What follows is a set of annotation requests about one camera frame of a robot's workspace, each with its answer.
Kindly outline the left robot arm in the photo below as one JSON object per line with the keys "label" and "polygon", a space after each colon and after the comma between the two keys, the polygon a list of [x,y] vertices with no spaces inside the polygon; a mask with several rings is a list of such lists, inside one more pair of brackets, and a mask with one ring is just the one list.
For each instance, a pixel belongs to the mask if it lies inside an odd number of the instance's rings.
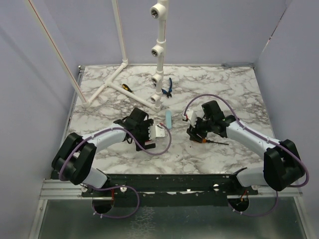
{"label": "left robot arm", "polygon": [[136,151],[155,148],[154,143],[146,145],[153,125],[154,120],[146,112],[134,108],[129,116],[114,121],[103,130],[87,136],[73,132],[64,140],[51,167],[59,173],[60,180],[92,186],[98,196],[106,196],[110,191],[108,176],[92,167],[96,153],[116,143],[133,140]]}

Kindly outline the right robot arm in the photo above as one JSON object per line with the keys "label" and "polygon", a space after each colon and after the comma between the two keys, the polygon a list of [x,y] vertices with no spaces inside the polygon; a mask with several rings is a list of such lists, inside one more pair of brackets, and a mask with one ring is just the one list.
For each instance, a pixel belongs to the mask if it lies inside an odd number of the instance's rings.
{"label": "right robot arm", "polygon": [[269,186],[282,191],[305,175],[296,145],[291,140],[269,138],[244,125],[234,115],[225,116],[217,101],[209,101],[201,107],[203,117],[189,109],[183,113],[182,119],[189,122],[186,132],[190,140],[205,142],[211,132],[242,144],[264,161],[263,167],[235,172],[235,179],[229,182],[233,194],[240,195],[250,186]]}

